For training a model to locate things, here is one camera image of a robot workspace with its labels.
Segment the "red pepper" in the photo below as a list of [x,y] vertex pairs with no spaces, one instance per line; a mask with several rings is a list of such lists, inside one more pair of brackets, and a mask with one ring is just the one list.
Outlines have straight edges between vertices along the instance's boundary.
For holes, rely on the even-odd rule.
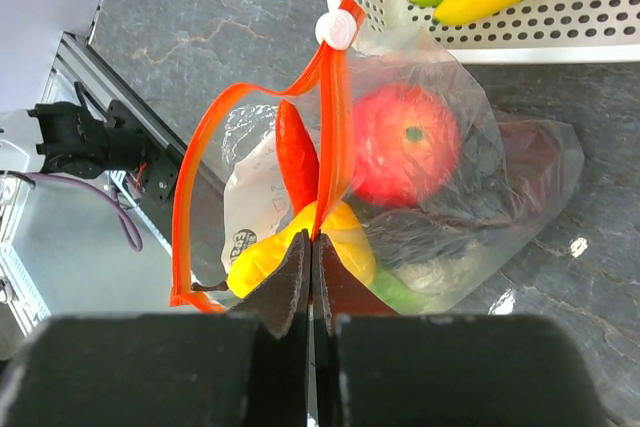
[[320,164],[298,109],[283,100],[276,114],[276,155],[294,215],[318,198]]

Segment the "marble surface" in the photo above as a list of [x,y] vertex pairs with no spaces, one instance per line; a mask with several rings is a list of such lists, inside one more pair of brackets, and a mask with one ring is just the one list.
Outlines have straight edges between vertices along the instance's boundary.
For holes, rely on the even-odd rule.
[[[105,0],[93,46],[188,141],[229,84],[288,85],[316,49],[325,9],[325,0]],[[605,405],[640,423],[640,64],[469,70],[496,107],[573,124],[587,160],[565,212],[455,310],[554,319]]]

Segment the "ziplock bag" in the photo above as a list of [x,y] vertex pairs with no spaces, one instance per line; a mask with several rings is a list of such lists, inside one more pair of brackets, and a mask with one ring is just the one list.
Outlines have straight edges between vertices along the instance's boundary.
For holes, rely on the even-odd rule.
[[[341,8],[359,25],[352,0]],[[278,119],[293,114],[308,139],[283,161]],[[224,227],[191,204],[201,161],[222,167]],[[492,111],[426,32],[387,31],[375,55],[348,60],[323,42],[289,89],[236,84],[196,130],[176,189],[171,303],[224,311],[218,293],[192,288],[192,261],[212,263],[244,297],[275,270],[295,232],[313,237],[321,228],[345,268],[393,309],[446,310],[562,210],[582,163],[570,126]],[[304,201],[291,187],[296,171],[312,191]],[[224,229],[224,247],[192,258],[190,233],[207,229]]]

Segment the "white wall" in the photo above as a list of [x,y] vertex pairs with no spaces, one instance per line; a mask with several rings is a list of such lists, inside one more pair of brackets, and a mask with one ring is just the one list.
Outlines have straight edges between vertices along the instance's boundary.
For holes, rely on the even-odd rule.
[[100,0],[0,0],[0,112],[39,102],[62,32],[86,35]]

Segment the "plastic basket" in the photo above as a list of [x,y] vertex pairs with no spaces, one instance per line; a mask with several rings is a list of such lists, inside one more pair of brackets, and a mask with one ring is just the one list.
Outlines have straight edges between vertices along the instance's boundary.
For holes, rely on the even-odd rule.
[[[467,63],[613,62],[640,60],[640,0],[523,0],[462,27],[434,26],[432,9],[408,0],[357,0],[368,12],[355,48],[375,53],[375,34],[427,28]],[[329,9],[340,0],[327,0]]]

